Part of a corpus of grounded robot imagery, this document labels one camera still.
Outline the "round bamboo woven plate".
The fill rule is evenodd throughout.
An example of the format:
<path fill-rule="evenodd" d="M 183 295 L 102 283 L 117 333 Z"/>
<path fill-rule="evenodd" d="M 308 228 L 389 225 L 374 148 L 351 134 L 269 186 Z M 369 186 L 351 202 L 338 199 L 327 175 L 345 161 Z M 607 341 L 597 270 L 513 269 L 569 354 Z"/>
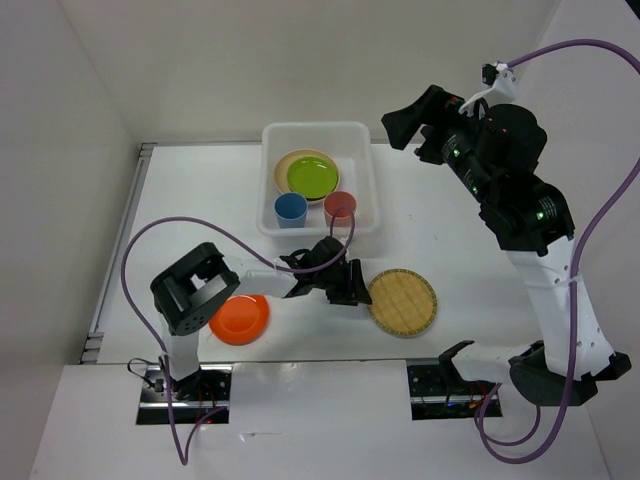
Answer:
<path fill-rule="evenodd" d="M 375 276 L 368 287 L 372 303 L 367 311 L 385 333 L 398 338 L 421 336 L 433 324 L 438 300 L 431 284 L 408 269 L 389 269 Z"/>

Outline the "pink plastic cup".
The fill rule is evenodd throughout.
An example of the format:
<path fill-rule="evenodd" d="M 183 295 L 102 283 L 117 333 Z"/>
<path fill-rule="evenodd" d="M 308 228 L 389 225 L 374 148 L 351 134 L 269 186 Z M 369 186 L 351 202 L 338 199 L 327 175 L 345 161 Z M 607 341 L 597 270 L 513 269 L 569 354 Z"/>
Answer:
<path fill-rule="evenodd" d="M 328 227 L 348 228 L 352 225 L 351 215 L 356 213 L 357 201 L 346 191 L 334 191 L 323 201 L 325 223 Z"/>

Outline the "blue plastic cup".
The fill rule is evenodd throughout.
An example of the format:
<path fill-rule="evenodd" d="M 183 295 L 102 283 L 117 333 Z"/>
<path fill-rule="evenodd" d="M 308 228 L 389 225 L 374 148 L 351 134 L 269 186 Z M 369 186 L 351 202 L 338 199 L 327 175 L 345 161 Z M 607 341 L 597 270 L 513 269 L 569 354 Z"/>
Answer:
<path fill-rule="evenodd" d="M 287 192 L 276 199 L 274 212 L 281 229 L 304 228 L 308 202 L 304 196 L 298 193 Z"/>

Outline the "lime green plate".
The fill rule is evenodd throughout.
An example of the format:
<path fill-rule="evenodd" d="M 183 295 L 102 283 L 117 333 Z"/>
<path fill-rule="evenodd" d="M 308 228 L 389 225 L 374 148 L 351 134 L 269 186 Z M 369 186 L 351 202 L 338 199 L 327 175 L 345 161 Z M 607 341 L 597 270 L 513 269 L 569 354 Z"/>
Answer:
<path fill-rule="evenodd" d="M 319 199 L 336 189 L 340 175 L 332 161 L 318 156 L 304 156 L 291 163 L 286 179 L 293 192 L 307 199 Z"/>

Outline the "orange plastic plate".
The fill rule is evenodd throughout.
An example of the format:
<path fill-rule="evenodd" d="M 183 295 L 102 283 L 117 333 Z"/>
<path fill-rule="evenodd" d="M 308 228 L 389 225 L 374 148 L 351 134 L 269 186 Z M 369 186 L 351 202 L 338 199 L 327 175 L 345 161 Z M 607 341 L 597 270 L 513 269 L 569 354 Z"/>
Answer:
<path fill-rule="evenodd" d="M 229 298 L 208 322 L 212 334 L 232 346 L 256 341 L 266 330 L 270 308 L 262 295 Z"/>

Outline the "beige bear print plate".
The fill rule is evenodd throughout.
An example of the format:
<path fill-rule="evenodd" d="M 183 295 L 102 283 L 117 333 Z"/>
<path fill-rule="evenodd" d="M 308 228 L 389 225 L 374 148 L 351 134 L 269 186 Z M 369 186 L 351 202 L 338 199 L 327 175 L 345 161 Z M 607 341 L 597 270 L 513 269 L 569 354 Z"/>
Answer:
<path fill-rule="evenodd" d="M 335 161 L 329 157 L 327 154 L 318 151 L 318 150 L 313 150 L 313 149 L 299 149 L 299 150 L 295 150 L 292 151 L 286 155 L 284 155 L 276 164 L 275 169 L 274 169 L 274 174 L 273 174 L 273 178 L 274 178 L 274 183 L 276 188 L 278 189 L 278 191 L 282 194 L 287 193 L 287 192 L 293 192 L 287 184 L 287 179 L 286 179 L 286 172 L 288 167 L 291 165 L 291 163 L 301 157 L 304 156 L 318 156 L 321 158 L 325 158 L 327 160 L 332 161 L 335 166 L 338 168 L 339 171 L 339 175 L 340 175 L 340 180 L 341 180 L 341 174 L 340 174 L 340 170 L 339 167 L 337 166 L 337 164 L 335 163 Z M 339 184 L 336 187 L 336 189 L 334 191 L 336 191 L 340 185 L 340 180 L 339 180 Z M 311 203 L 321 203 L 324 198 L 319 198 L 319 199 L 307 199 L 306 200 Z"/>

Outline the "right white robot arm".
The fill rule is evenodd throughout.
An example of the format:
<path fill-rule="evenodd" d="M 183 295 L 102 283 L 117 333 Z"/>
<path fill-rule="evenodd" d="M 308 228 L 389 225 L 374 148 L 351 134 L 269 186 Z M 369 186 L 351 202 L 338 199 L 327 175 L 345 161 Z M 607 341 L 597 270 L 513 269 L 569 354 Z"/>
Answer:
<path fill-rule="evenodd" d="M 605 339 L 584 282 L 571 272 L 568 203 L 535 174 L 547 134 L 521 106 L 480 99 L 464 113 L 463 104 L 432 85 L 381 122 L 396 150 L 421 133 L 419 159 L 447 165 L 479 203 L 480 218 L 525 284 L 542 338 L 515 347 L 461 341 L 440 355 L 438 380 L 450 393 L 486 381 L 510 384 L 538 407 L 581 406 L 599 382 L 628 372 L 631 361 Z"/>

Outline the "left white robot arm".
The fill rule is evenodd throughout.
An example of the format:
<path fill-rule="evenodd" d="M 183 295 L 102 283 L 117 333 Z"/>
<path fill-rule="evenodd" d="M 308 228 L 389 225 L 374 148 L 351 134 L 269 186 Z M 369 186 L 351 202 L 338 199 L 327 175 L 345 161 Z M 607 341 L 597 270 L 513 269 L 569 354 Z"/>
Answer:
<path fill-rule="evenodd" d="M 161 364 L 169 370 L 163 386 L 178 400 L 194 399 L 201 388 L 197 335 L 234 296 L 289 299 L 319 289 L 334 305 L 373 303 L 361 261 L 349 259 L 347 247 L 331 236 L 311 249 L 266 263 L 224 256 L 213 243 L 205 242 L 160 273 L 150 289 L 165 321 L 162 340 L 168 358 Z"/>

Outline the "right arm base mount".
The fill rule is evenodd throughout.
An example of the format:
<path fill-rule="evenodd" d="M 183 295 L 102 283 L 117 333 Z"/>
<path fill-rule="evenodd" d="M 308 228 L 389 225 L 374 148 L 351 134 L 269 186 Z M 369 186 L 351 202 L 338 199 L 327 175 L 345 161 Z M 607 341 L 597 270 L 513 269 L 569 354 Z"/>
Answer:
<path fill-rule="evenodd" d="M 406 365 L 413 421 L 472 418 L 494 387 L 486 381 L 451 379 L 435 362 Z"/>

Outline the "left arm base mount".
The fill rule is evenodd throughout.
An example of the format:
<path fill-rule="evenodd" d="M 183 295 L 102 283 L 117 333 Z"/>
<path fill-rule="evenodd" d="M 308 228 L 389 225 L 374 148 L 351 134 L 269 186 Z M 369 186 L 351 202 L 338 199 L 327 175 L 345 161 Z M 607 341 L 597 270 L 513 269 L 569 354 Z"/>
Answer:
<path fill-rule="evenodd" d="M 136 424 L 168 425 L 168 398 L 171 398 L 177 425 L 227 424 L 232 385 L 231 364 L 202 364 L 188 378 L 173 382 L 168 389 L 160 366 L 142 358 L 126 364 L 130 374 L 142 381 Z"/>

